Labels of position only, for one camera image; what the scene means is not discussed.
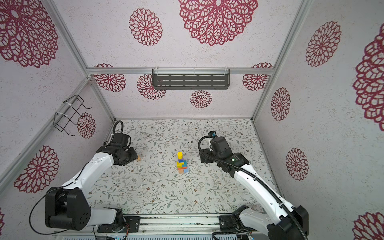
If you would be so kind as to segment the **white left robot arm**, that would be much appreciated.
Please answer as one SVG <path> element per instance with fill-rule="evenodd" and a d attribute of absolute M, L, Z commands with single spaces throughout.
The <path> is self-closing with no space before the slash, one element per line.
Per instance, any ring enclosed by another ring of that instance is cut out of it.
<path fill-rule="evenodd" d="M 131 137 L 114 133 L 112 140 L 100 147 L 76 176 L 58 188 L 48 190 L 45 197 L 45 224 L 48 228 L 80 231 L 100 226 L 110 232 L 121 232 L 126 220 L 121 209 L 90 207 L 86 195 L 97 180 L 112 166 L 123 167 L 136 160 Z"/>

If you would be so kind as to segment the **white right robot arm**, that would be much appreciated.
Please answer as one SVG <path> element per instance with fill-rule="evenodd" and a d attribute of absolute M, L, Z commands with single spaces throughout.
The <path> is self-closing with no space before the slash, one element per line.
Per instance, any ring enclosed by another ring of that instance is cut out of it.
<path fill-rule="evenodd" d="M 295 207 L 273 190 L 257 173 L 250 161 L 241 153 L 233 153 L 225 137 L 214 131 L 198 141 L 202 163 L 215 163 L 223 172 L 239 182 L 264 209 L 264 213 L 241 206 L 232 213 L 232 227 L 219 235 L 239 235 L 258 232 L 270 240 L 306 240 L 309 235 L 309 213 Z"/>

